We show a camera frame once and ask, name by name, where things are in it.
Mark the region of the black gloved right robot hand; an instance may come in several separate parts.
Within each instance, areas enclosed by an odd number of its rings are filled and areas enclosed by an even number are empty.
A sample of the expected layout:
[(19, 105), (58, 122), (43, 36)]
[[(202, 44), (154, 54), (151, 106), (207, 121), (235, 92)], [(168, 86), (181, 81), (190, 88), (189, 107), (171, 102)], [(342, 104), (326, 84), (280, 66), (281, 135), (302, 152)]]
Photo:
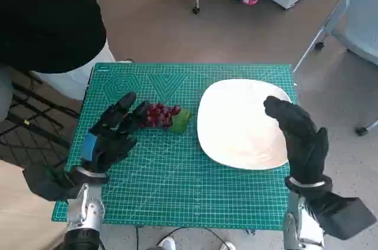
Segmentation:
[(324, 180), (328, 153), (328, 131), (318, 129), (308, 112), (291, 102), (268, 96), (265, 113), (278, 121), (285, 141), (290, 176), (299, 184), (317, 184)]

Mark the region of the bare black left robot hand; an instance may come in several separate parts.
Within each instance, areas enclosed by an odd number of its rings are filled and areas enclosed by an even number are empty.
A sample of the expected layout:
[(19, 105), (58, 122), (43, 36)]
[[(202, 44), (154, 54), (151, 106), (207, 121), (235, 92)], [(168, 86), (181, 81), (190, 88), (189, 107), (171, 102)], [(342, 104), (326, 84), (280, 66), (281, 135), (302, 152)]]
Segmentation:
[(133, 134), (145, 123), (151, 104), (145, 100), (130, 111), (135, 100), (135, 92), (127, 93), (110, 105), (88, 130), (80, 153), (85, 170), (106, 173), (136, 145)]

